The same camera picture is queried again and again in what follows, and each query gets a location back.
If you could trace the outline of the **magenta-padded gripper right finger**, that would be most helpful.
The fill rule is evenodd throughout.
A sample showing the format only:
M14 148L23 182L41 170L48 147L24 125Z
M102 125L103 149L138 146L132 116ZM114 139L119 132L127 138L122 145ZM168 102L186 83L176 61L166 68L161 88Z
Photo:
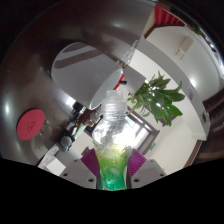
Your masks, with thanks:
M144 187L166 176L164 170L154 159L147 160L136 149L132 150L127 166L127 188Z

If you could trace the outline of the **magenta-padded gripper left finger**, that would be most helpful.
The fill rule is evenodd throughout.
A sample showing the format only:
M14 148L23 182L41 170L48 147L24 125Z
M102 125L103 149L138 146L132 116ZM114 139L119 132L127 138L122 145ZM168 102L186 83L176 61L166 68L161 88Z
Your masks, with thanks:
M91 149L81 159L71 161L60 176L78 186L97 189L100 185L99 174L99 163L95 151Z

